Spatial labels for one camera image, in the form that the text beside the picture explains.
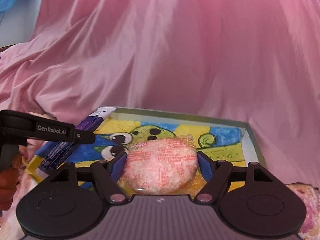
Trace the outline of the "person's left hand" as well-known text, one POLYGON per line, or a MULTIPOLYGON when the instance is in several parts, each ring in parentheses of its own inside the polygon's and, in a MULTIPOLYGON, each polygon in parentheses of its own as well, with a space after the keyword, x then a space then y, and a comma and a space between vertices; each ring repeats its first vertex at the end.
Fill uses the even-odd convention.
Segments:
POLYGON ((9 210, 12 205, 21 165, 22 156, 18 153, 13 157, 11 166, 7 170, 1 172, 1 211, 9 210))

